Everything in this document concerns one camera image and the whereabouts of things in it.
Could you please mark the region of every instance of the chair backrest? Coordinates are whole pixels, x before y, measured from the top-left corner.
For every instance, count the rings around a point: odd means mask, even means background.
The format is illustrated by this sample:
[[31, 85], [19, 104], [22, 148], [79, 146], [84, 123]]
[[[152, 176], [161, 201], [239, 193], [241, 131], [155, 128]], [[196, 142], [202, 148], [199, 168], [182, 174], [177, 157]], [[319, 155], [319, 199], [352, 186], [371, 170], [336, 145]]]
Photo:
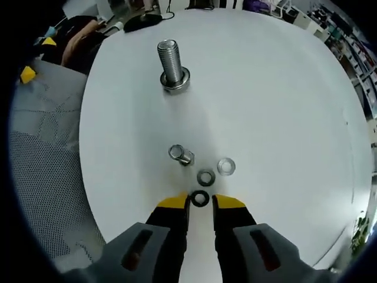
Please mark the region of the chair backrest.
[[85, 268], [105, 244], [81, 176], [78, 128], [87, 77], [39, 60], [32, 68], [37, 76], [17, 86], [9, 123], [15, 191], [55, 266]]
[[215, 8], [242, 10], [243, 0], [215, 0], [213, 5]]

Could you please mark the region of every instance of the small bolt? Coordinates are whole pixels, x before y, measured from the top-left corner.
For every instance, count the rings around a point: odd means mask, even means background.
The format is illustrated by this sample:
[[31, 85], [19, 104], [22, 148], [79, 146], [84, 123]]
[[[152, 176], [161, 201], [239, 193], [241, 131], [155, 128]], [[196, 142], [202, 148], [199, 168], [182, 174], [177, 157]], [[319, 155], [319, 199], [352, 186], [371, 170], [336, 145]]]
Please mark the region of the small bolt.
[[187, 166], [194, 163], [194, 154], [185, 149], [180, 144], [175, 144], [169, 148], [169, 156], [181, 163], [183, 166]]

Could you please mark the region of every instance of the black washer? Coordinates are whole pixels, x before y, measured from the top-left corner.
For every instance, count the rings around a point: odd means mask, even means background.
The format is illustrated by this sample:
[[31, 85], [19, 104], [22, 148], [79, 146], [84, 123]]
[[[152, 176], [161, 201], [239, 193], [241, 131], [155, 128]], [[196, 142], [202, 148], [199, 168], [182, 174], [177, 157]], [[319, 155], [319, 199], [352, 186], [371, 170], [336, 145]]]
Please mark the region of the black washer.
[[[198, 203], [195, 200], [195, 197], [197, 195], [203, 195], [204, 196], [204, 202], [203, 203]], [[193, 203], [194, 206], [196, 206], [198, 208], [202, 208], [203, 206], [208, 205], [208, 203], [210, 202], [210, 195], [205, 190], [196, 190], [195, 192], [193, 192], [190, 195], [190, 200], [191, 200], [191, 202]]]
[[[201, 179], [201, 176], [204, 174], [209, 174], [211, 179], [208, 182], [205, 182]], [[198, 174], [196, 175], [196, 179], [200, 186], [202, 187], [209, 187], [213, 185], [214, 181], [216, 180], [216, 175], [214, 174], [213, 170], [211, 169], [201, 169]]]

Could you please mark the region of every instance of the bolt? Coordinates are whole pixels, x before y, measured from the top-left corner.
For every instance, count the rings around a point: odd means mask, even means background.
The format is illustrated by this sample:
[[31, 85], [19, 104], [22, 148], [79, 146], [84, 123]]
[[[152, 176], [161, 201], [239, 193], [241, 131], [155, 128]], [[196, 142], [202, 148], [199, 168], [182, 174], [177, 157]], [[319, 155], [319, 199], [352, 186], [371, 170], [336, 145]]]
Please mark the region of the bolt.
[[166, 80], [177, 83], [182, 80], [182, 65], [178, 44], [175, 40], [163, 40], [157, 46], [158, 56], [164, 68]]
[[163, 40], [157, 45], [158, 56], [163, 65], [161, 84], [170, 94], [179, 94], [190, 84], [190, 72], [182, 67], [178, 44], [175, 40]]
[[180, 144], [175, 144], [169, 148], [169, 156], [181, 163], [183, 166], [187, 166], [194, 163], [194, 154], [185, 149]]

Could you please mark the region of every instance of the white table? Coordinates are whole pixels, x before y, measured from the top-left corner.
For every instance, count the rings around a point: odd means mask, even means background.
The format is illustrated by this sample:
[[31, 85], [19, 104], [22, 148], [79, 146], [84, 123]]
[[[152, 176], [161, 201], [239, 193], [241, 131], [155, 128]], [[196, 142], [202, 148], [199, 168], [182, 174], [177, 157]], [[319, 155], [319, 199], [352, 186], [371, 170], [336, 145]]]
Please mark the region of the white table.
[[[189, 91], [174, 97], [159, 81], [165, 38], [191, 72]], [[195, 165], [171, 160], [172, 144], [190, 149]], [[182, 11], [104, 41], [82, 102], [80, 156], [107, 242], [165, 197], [202, 189], [197, 171], [231, 157], [235, 173], [217, 175], [208, 191], [239, 198], [319, 268], [334, 260], [371, 188], [367, 125], [341, 65], [306, 31], [246, 11]], [[211, 205], [191, 206], [181, 282], [193, 272], [221, 282], [212, 221]]]

